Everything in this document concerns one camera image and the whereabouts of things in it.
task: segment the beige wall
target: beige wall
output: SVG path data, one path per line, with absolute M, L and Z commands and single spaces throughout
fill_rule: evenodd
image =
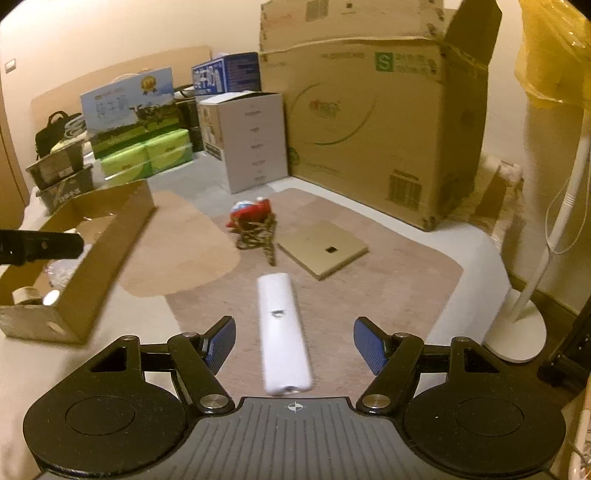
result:
M 581 111 L 536 111 L 515 80 L 521 42 L 518 0 L 497 0 L 503 22 L 491 63 L 485 150 L 523 166 L 525 223 L 511 232 L 505 261 L 528 277 L 544 245 L 544 212 L 572 167 Z M 30 101 L 68 80 L 169 48 L 207 44 L 212 53 L 255 50 L 261 0 L 25 0 L 0 24 L 0 66 L 7 115 L 21 165 L 34 160 Z M 449 0 L 457 8 L 460 0 Z M 16 71 L 3 65 L 17 59 Z M 570 233 L 578 230 L 582 202 Z M 591 228 L 553 262 L 542 289 L 578 310 L 591 294 Z

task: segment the black circular pad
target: black circular pad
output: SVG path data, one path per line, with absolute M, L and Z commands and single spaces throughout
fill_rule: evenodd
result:
M 502 374 L 463 374 L 416 396 L 404 413 L 414 450 L 465 478 L 523 478 L 546 466 L 564 438 L 560 410 Z
M 66 413 L 68 425 L 85 435 L 108 435 L 123 430 L 135 417 L 135 408 L 119 397 L 90 397 L 74 403 Z
M 66 379 L 29 409 L 23 433 L 43 468 L 73 476 L 124 475 L 178 444 L 186 429 L 181 402 L 160 387 L 118 374 L 72 384 Z
M 477 397 L 466 400 L 456 407 L 456 421 L 477 435 L 501 437 L 521 427 L 523 414 L 518 406 L 509 401 Z

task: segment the open cardboard box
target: open cardboard box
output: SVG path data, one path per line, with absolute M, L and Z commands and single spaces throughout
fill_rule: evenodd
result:
M 327 4 L 261 5 L 262 87 L 284 98 L 290 174 L 432 230 L 473 190 L 501 10 Z
M 93 246 L 52 306 L 15 305 L 12 292 L 35 286 L 51 289 L 46 260 L 10 266 L 0 277 L 0 329 L 9 337 L 84 343 L 103 301 L 144 225 L 155 210 L 146 181 L 89 192 L 69 200 L 40 228 L 77 228 Z

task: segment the blue gripper pad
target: blue gripper pad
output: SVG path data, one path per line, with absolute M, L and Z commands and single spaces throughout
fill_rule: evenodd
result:
M 209 338 L 205 363 L 216 375 L 236 343 L 236 321 L 229 318 L 226 324 Z
M 383 340 L 373 333 L 363 321 L 357 319 L 353 325 L 353 341 L 373 374 L 380 373 L 388 362 L 384 353 Z

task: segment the black bag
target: black bag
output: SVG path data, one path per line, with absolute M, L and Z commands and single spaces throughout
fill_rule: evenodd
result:
M 55 144 L 64 137 L 66 124 L 79 115 L 81 114 L 75 113 L 69 116 L 67 113 L 59 111 L 49 116 L 47 126 L 35 135 L 35 146 L 37 147 L 39 157 L 43 158 L 49 155 Z

